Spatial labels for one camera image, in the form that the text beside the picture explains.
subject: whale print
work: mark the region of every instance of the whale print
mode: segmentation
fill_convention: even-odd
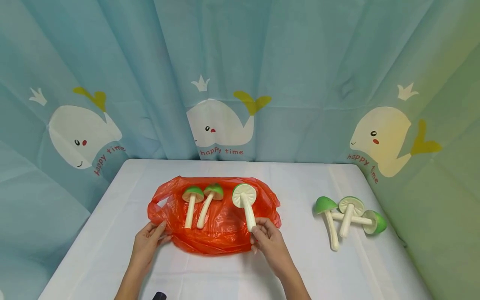
[[[254,101],[243,91],[237,91],[233,95],[244,103],[250,114],[245,125],[228,105],[215,99],[204,100],[187,111],[188,122],[198,147],[213,144],[237,146],[252,139],[253,118],[270,102],[271,97],[262,96]]]
[[[50,118],[48,133],[53,146],[72,167],[85,169],[92,166],[97,153],[106,144],[119,141],[122,133],[105,109],[106,96],[95,92],[91,96],[84,88],[73,89],[87,96],[105,115],[105,120],[95,112],[72,105],[57,108]]]
[[[425,141],[427,124],[425,120],[420,120],[419,132],[410,153],[398,157],[410,126],[410,120],[397,108],[374,108],[358,123],[350,140],[350,148],[368,154],[377,162],[382,175],[393,177],[413,155],[442,149],[435,141]]]

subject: white tablecloth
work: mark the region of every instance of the white tablecloth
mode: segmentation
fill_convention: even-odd
[[[330,250],[322,217],[312,215],[317,197],[337,202],[353,195],[383,214],[355,165],[143,159],[125,162],[40,299],[113,299],[133,237],[148,222],[148,203],[159,185],[178,175],[255,177],[268,184],[281,202],[280,230],[314,300],[430,299],[391,227],[367,237],[353,225],[340,250]],[[140,298],[151,300],[157,291],[169,300],[285,298],[261,254],[201,257],[173,244],[159,252]]]

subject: red plastic bag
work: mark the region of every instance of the red plastic bag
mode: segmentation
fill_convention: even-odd
[[[183,228],[188,210],[188,203],[181,197],[183,192],[191,185],[196,185],[203,191],[212,183],[222,186],[223,200],[212,200],[203,229],[196,227],[203,202],[195,205],[192,229]],[[148,205],[148,218],[155,224],[167,220],[166,232],[172,235],[173,243],[186,252],[225,255],[250,251],[250,233],[245,213],[232,202],[233,188],[242,183],[253,186],[257,191],[257,199],[252,205],[255,217],[267,217],[280,228],[280,215],[276,212],[280,202],[265,183],[255,178],[175,177],[158,187]],[[157,205],[167,197],[168,200],[162,207]]]

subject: toy mushroom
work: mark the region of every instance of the toy mushroom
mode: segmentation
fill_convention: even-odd
[[[332,212],[332,219],[341,221],[345,217],[345,214],[342,213],[334,213]],[[363,218],[361,216],[352,216],[352,223],[362,224],[362,225],[371,225],[372,220]]]
[[[340,236],[346,238],[348,235],[348,229],[350,228],[350,222],[352,221],[352,216],[361,216],[365,211],[365,206],[363,206],[363,202],[360,201],[360,199],[347,196],[340,200],[338,208],[345,214],[342,226],[340,226]]]
[[[332,213],[333,220],[343,220],[341,213]],[[379,213],[373,210],[366,210],[362,216],[352,216],[352,223],[362,224],[366,234],[379,234],[387,228],[387,221]]]
[[[366,210],[362,219],[369,219],[371,224],[363,224],[363,231],[366,234],[379,234],[387,228],[387,221],[379,213],[373,210]]]
[[[257,226],[252,209],[252,205],[256,199],[257,191],[249,184],[239,184],[233,189],[232,202],[236,207],[243,208],[245,211],[247,229],[250,232],[254,226]]]
[[[208,207],[210,206],[210,202],[212,201],[212,199],[223,199],[223,189],[218,183],[210,184],[204,190],[204,194],[205,196],[207,196],[207,199],[205,200],[200,216],[198,217],[197,228],[199,229],[202,229],[205,225],[205,217],[207,215]]]
[[[332,213],[330,212],[332,209],[336,209],[338,205],[336,203],[325,196],[319,197],[317,202],[315,203],[315,207],[313,208],[315,214],[319,215],[321,213],[325,213],[325,217],[327,219],[327,226],[328,226],[328,233],[330,236],[330,248],[333,251],[338,251],[340,245],[338,244],[338,236],[336,235],[335,227],[333,225]]]
[[[192,228],[193,209],[195,208],[195,203],[199,203],[204,200],[204,192],[202,192],[198,186],[193,185],[183,192],[182,199],[189,203],[184,228]]]

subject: yellow whale tail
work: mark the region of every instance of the yellow whale tail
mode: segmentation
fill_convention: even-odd
[[[107,100],[107,96],[105,95],[104,92],[102,91],[96,91],[94,93],[94,95],[90,95],[90,93],[85,90],[84,88],[82,88],[81,86],[78,86],[76,88],[73,89],[73,92],[76,93],[76,94],[80,94],[80,95],[84,95],[86,96],[88,99],[90,99],[90,101],[93,102],[93,104],[95,104],[99,109],[101,109],[103,112],[106,112],[107,110],[105,109],[105,102]]]
[[[253,98],[244,91],[236,91],[233,95],[243,102],[251,116],[254,116],[257,111],[264,108],[272,100],[270,96],[261,96],[257,100],[253,100]]]
[[[442,146],[436,141],[425,141],[425,133],[427,132],[427,123],[425,120],[419,120],[419,133],[413,141],[412,149],[410,150],[411,155],[421,154],[421,153],[434,153],[439,152],[442,149]]]

